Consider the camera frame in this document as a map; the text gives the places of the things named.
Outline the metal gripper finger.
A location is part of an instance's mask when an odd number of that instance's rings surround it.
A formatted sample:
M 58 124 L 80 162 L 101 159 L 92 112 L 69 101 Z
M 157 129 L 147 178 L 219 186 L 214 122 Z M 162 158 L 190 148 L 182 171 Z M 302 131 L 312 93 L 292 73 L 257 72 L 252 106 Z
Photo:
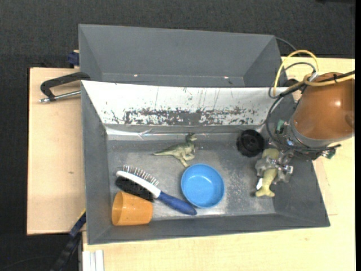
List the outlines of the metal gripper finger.
M 275 181 L 288 183 L 292 174 L 293 174 L 293 166 L 291 165 L 278 166 Z
M 262 177 L 263 173 L 269 169 L 277 169 L 277 161 L 276 159 L 272 159 L 270 157 L 265 157 L 257 160 L 255 164 L 255 169 L 258 177 Z

